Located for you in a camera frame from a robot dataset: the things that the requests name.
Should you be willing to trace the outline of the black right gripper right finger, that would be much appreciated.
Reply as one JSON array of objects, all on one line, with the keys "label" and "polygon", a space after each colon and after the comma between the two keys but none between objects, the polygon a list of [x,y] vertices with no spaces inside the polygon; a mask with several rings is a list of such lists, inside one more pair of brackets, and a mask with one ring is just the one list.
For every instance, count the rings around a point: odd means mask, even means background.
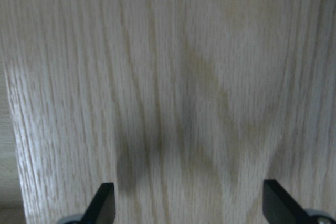
[{"label": "black right gripper right finger", "polygon": [[268,223],[318,223],[276,180],[264,180],[262,190],[263,215]]}]

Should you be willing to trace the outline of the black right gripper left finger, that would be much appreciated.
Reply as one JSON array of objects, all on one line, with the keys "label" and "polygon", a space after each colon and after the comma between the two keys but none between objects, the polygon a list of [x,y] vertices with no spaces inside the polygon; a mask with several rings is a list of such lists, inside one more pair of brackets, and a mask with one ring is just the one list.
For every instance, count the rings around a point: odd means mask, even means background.
[{"label": "black right gripper left finger", "polygon": [[115,203],[114,183],[102,183],[79,223],[114,223]]}]

